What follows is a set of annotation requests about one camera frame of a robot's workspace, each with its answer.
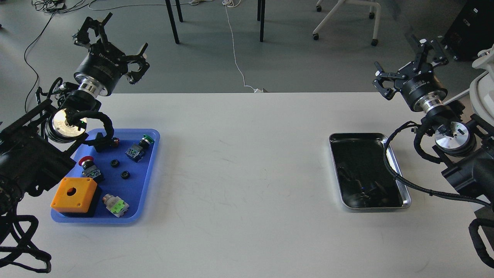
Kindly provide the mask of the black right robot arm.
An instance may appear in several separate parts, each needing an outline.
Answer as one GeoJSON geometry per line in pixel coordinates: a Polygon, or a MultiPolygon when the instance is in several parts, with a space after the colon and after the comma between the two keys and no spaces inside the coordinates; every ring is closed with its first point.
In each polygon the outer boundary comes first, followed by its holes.
{"type": "Polygon", "coordinates": [[[415,58],[397,72],[385,72],[376,62],[376,89],[387,100],[400,93],[409,109],[424,112],[421,123],[409,121],[395,130],[384,144],[383,160],[388,172],[402,184],[431,196],[466,201],[493,209],[493,126],[477,114],[462,122],[464,105],[458,100],[443,103],[447,89],[434,74],[448,59],[437,40],[411,35],[415,58]],[[422,188],[403,178],[391,166],[387,150],[394,137],[414,128],[413,147],[425,160],[446,165],[442,176],[455,193],[422,188]]]}

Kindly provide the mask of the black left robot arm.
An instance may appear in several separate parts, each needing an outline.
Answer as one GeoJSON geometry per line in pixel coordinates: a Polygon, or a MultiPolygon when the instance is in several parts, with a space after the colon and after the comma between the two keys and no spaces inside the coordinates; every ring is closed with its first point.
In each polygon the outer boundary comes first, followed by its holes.
{"type": "Polygon", "coordinates": [[[39,220],[19,215],[25,194],[40,196],[57,185],[75,166],[73,153],[82,145],[108,147],[113,123],[100,112],[98,96],[110,96],[120,78],[136,84],[149,69],[145,43],[139,53],[126,55],[109,42],[101,21],[87,17],[73,35],[88,54],[74,73],[75,83],[58,78],[24,116],[1,131],[1,241],[12,236],[16,246],[1,246],[1,266],[18,266],[35,273],[51,272],[51,255],[32,242],[39,220]]]}

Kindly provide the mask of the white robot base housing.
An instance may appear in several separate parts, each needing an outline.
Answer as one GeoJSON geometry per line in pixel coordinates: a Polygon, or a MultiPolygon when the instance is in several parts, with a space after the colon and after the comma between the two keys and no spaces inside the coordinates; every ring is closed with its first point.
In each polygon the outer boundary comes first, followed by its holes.
{"type": "Polygon", "coordinates": [[[447,100],[445,104],[469,96],[473,112],[494,125],[494,47],[478,52],[478,58],[472,63],[472,67],[484,69],[485,72],[471,82],[469,89],[447,100]]]}

